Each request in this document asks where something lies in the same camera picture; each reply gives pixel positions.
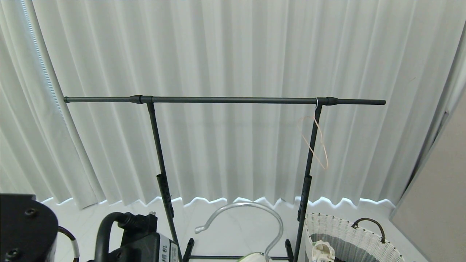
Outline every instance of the vertical pole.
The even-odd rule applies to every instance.
[[[322,111],[322,105],[318,104],[317,107],[315,108],[315,115],[314,115],[315,122],[317,123],[319,123],[321,111]],[[317,124],[315,122],[312,126],[311,141],[309,142],[309,146],[310,148],[312,148],[312,150],[314,150],[315,138],[317,137]],[[299,226],[298,226],[298,235],[296,237],[295,255],[293,257],[294,262],[298,261],[299,248],[301,246],[302,231],[304,229],[304,220],[306,218],[306,209],[308,207],[309,191],[310,191],[310,186],[311,186],[310,172],[311,172],[313,156],[314,154],[312,153],[311,150],[309,150],[308,161],[306,163],[306,171],[304,172],[304,183],[302,185],[301,203],[300,203],[299,211],[298,211]]]
[[[175,223],[173,222],[174,213],[173,207],[171,206],[170,193],[168,191],[168,182],[165,171],[164,156],[162,154],[162,145],[160,144],[160,136],[158,135],[157,120],[155,118],[155,108],[154,103],[147,103],[147,109],[149,110],[149,116],[151,117],[152,132],[154,133],[155,148],[157,150],[158,164],[160,165],[160,175],[157,176],[158,186],[160,188],[160,193],[162,194],[162,201],[165,207],[165,215],[168,220],[168,226],[170,227],[171,237],[173,241],[178,245],[178,261],[183,261],[181,256],[181,250],[178,242],[178,237],[176,235]]]

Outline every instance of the hanger hook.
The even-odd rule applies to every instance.
[[[279,231],[278,231],[278,235],[275,237],[275,239],[267,246],[267,248],[265,249],[265,252],[264,252],[264,256],[265,256],[265,259],[267,262],[269,262],[269,256],[268,256],[268,253],[270,252],[270,250],[272,250],[272,248],[278,243],[278,241],[280,241],[280,238],[281,236],[283,235],[283,221],[281,220],[281,217],[280,215],[278,215],[277,212],[275,212],[273,209],[263,205],[263,204],[259,204],[259,203],[256,203],[256,202],[237,202],[237,203],[233,203],[233,204],[229,204],[229,205],[226,205],[226,206],[223,206],[219,209],[217,209],[210,217],[209,219],[207,220],[206,224],[203,225],[203,226],[200,226],[200,227],[197,227],[196,229],[194,229],[194,233],[196,234],[199,234],[201,233],[202,231],[205,231],[209,228],[210,224],[212,223],[212,221],[221,213],[221,212],[224,212],[228,209],[231,209],[231,208],[235,208],[235,207],[255,207],[255,208],[260,208],[262,210],[265,210],[267,212],[269,212],[270,214],[272,214],[278,221],[279,223]]]

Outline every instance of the floor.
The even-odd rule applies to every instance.
[[[257,202],[270,205],[266,200]],[[121,202],[109,205],[106,202],[78,210],[73,200],[57,205],[54,200],[44,202],[58,217],[61,226],[70,230],[77,238],[81,254],[80,261],[94,258],[94,247],[97,229],[101,220],[108,213],[132,212],[134,214],[148,214],[155,211],[158,217],[158,232],[170,237],[170,230],[164,215],[161,199],[155,199],[147,206],[137,201],[129,206]],[[274,239],[278,232],[275,218],[260,209],[252,207],[236,208],[219,215],[210,228],[200,234],[194,234],[197,226],[204,225],[209,216],[219,207],[226,204],[225,199],[208,202],[205,199],[195,199],[191,203],[183,204],[181,199],[173,201],[175,210],[175,226],[180,241],[182,254],[192,237],[195,240],[193,255],[245,255],[252,252],[263,252],[265,247]],[[271,251],[272,256],[286,256],[284,242],[290,239],[294,248],[298,227],[297,210],[299,199],[293,204],[278,200],[274,210],[283,220],[284,233],[282,240]],[[403,235],[388,220],[394,206],[389,201],[375,203],[361,200],[356,207],[351,201],[343,199],[338,205],[331,204],[326,199],[309,203],[308,212],[320,212],[334,215],[346,220],[355,221],[362,217],[373,218],[383,226],[387,239],[397,247],[407,262],[426,262],[427,260],[403,237]],[[370,222],[361,222],[360,227],[378,232],[378,228]],[[116,226],[110,237],[110,250],[119,247],[123,231]],[[304,245],[302,244],[299,261],[304,261]],[[55,261],[69,262],[73,260],[73,251],[69,240],[59,234]]]

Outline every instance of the beige wall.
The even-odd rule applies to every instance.
[[[466,262],[466,92],[392,222],[430,261]]]

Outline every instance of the laundry basket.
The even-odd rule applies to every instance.
[[[360,228],[361,221],[377,224],[382,236]],[[335,250],[335,261],[345,262],[404,262],[404,258],[385,239],[382,226],[370,218],[361,218],[352,223],[341,218],[320,213],[306,214],[306,262],[312,261],[313,242],[328,242]]]

